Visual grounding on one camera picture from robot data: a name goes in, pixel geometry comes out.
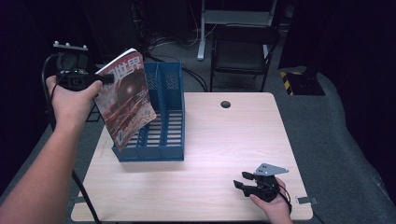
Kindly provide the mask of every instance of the yellow and black tape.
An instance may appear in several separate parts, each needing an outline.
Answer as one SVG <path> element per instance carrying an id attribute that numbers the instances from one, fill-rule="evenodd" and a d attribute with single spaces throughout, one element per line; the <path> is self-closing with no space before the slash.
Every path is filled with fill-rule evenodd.
<path id="1" fill-rule="evenodd" d="M 302 73 L 295 72 L 295 73 L 292 73 L 292 74 L 301 75 Z M 282 77 L 283 84 L 285 85 L 285 89 L 286 89 L 286 92 L 288 93 L 288 95 L 293 95 L 293 90 L 291 89 L 291 85 L 290 85 L 289 80 L 288 80 L 288 73 L 280 72 L 280 76 Z"/>

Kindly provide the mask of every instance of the magazine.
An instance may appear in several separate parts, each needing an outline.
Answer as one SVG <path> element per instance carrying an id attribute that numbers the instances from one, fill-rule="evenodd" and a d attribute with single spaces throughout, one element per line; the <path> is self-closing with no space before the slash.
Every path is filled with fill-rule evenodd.
<path id="1" fill-rule="evenodd" d="M 128 49 L 96 74 L 114 75 L 114 83 L 104 85 L 94 101 L 115 146 L 122 151 L 140 128 L 157 117 L 149 101 L 143 57 Z"/>

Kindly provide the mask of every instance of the forearm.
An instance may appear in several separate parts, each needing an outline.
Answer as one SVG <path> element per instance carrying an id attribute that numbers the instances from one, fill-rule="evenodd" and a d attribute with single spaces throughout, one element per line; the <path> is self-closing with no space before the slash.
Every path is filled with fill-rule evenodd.
<path id="1" fill-rule="evenodd" d="M 0 208 L 0 223 L 63 222 L 79 132 L 57 127 Z"/>

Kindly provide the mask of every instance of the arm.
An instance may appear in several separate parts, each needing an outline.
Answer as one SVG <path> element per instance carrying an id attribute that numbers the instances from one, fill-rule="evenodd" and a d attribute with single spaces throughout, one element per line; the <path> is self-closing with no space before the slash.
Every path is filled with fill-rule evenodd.
<path id="1" fill-rule="evenodd" d="M 280 180 L 276 179 L 277 183 L 282 186 L 284 189 L 285 183 Z M 280 188 L 280 193 L 285 195 L 285 190 L 283 188 Z M 285 200 L 280 196 L 277 195 L 276 198 L 274 198 L 270 203 L 267 203 L 263 200 L 261 200 L 259 197 L 257 197 L 254 194 L 250 194 L 250 199 L 253 201 L 262 211 L 265 212 L 265 215 L 267 215 L 268 220 L 273 223 L 273 224 L 290 224 L 293 223 L 290 218 L 289 214 L 289 207 L 286 204 Z"/>
<path id="2" fill-rule="evenodd" d="M 56 77 L 47 79 L 49 92 Z M 56 128 L 38 157 L 0 207 L 0 223 L 62 223 L 78 139 L 92 98 L 102 87 L 94 82 L 84 91 L 58 86 L 52 99 Z"/>

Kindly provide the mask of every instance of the blue plastic organizer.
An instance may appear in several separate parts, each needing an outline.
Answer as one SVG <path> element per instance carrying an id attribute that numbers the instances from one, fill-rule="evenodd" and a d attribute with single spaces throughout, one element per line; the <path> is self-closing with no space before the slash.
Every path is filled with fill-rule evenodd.
<path id="1" fill-rule="evenodd" d="M 184 160 L 184 91 L 181 63 L 145 63 L 149 98 L 157 118 L 141 128 L 119 161 Z"/>

